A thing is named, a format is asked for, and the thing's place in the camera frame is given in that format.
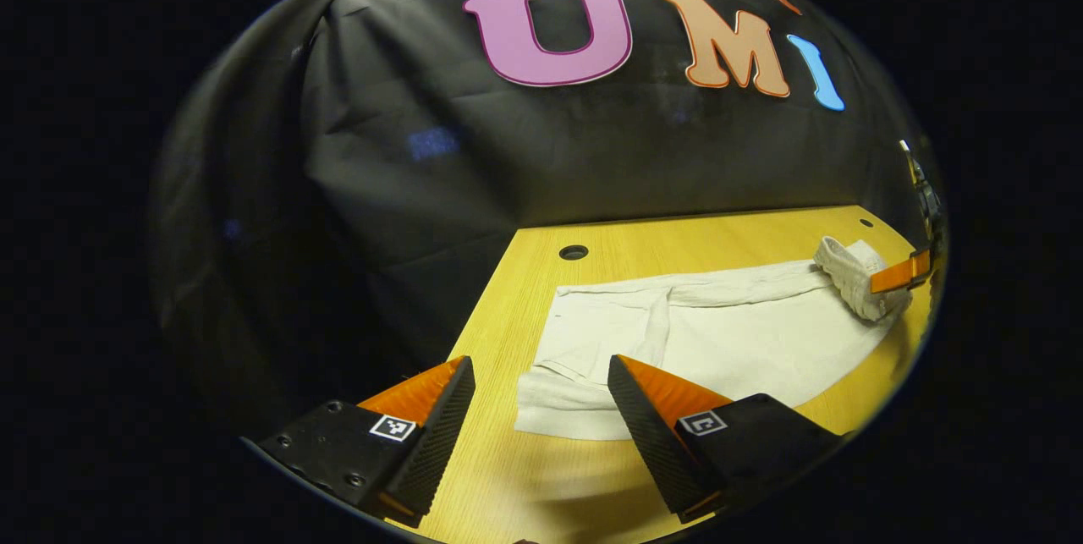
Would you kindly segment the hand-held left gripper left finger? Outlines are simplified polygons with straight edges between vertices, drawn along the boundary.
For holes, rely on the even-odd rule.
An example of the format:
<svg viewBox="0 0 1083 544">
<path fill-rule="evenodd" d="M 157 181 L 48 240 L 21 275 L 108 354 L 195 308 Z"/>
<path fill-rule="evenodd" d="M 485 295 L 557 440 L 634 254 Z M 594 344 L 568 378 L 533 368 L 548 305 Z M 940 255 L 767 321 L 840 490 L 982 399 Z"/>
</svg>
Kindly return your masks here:
<svg viewBox="0 0 1083 544">
<path fill-rule="evenodd" d="M 456 357 L 362 402 L 322 402 L 256 446 L 322 494 L 417 528 L 475 390 L 471 358 Z"/>
</svg>

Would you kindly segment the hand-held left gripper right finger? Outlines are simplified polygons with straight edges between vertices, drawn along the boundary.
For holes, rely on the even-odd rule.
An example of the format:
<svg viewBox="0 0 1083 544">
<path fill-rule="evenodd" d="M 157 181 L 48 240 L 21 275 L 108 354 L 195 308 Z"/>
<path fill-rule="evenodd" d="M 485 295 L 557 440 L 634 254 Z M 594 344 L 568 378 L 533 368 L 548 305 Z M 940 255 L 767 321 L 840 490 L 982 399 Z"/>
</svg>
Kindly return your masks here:
<svg viewBox="0 0 1083 544">
<path fill-rule="evenodd" d="M 844 438 L 765 393 L 731 400 L 616 354 L 606 388 L 667 509 L 736 514 L 793 485 Z"/>
</svg>

